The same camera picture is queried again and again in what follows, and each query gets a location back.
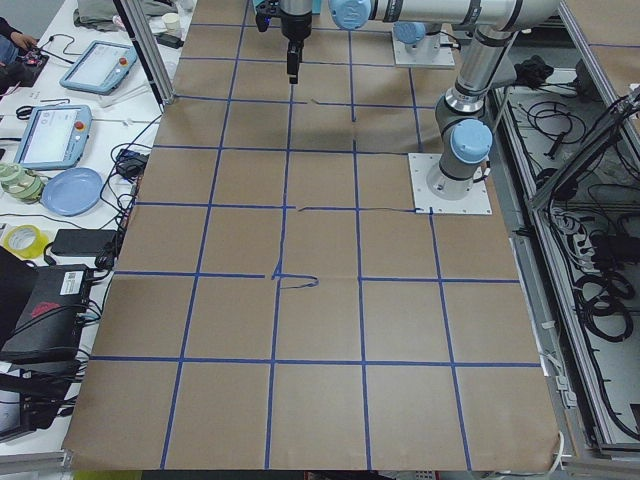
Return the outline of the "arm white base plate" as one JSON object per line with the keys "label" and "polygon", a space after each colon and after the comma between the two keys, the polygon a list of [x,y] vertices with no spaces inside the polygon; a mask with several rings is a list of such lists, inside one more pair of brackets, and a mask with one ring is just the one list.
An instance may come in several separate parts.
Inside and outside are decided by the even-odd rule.
{"label": "arm white base plate", "polygon": [[440,157],[440,154],[408,154],[414,210],[419,214],[491,215],[481,168],[470,179],[453,180],[441,171]]}
{"label": "arm white base plate", "polygon": [[392,37],[395,65],[407,68],[449,69],[455,67],[450,38],[440,33],[424,37],[416,44],[406,44]]}

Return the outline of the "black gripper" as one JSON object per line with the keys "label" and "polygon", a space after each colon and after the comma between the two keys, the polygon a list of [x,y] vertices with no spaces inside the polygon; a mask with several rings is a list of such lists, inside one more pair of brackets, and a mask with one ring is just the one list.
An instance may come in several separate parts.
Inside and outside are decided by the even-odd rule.
{"label": "black gripper", "polygon": [[282,34],[288,39],[286,70],[290,84],[299,81],[304,41],[312,32],[312,0],[280,0]]}

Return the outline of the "person hand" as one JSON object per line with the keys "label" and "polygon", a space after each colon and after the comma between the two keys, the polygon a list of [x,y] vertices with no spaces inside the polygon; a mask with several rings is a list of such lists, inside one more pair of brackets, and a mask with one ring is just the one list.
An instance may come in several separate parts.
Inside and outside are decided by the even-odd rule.
{"label": "person hand", "polygon": [[9,35],[11,42],[19,49],[29,51],[37,46],[38,40],[31,35],[13,31]]}

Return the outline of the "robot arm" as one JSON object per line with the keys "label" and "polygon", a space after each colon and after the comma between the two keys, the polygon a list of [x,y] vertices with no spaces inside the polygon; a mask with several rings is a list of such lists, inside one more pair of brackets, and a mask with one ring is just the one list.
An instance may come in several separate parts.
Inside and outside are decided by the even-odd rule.
{"label": "robot arm", "polygon": [[393,25],[393,40],[411,54],[435,54],[440,50],[441,27],[440,23],[399,21]]}
{"label": "robot arm", "polygon": [[331,1],[336,26],[356,30],[369,21],[449,23],[475,28],[456,81],[439,100],[436,121],[443,141],[427,186],[437,196],[466,196],[493,136],[478,119],[497,70],[518,32],[548,19],[556,1]]}

